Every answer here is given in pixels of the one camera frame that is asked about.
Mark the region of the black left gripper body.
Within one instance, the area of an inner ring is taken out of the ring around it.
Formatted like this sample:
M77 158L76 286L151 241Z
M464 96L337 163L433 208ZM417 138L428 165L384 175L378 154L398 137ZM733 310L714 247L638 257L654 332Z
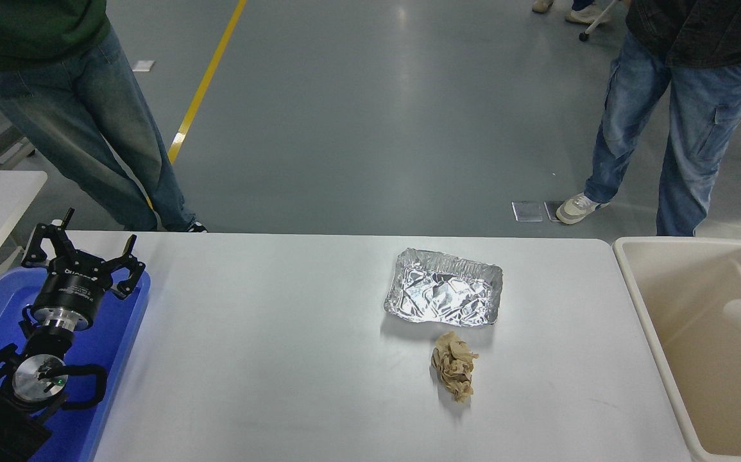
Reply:
M52 260L47 272L47 280L34 301L35 313L62 308L80 314L95 314L111 287L111 273L107 271L106 260L80 260L77 265L70 261Z

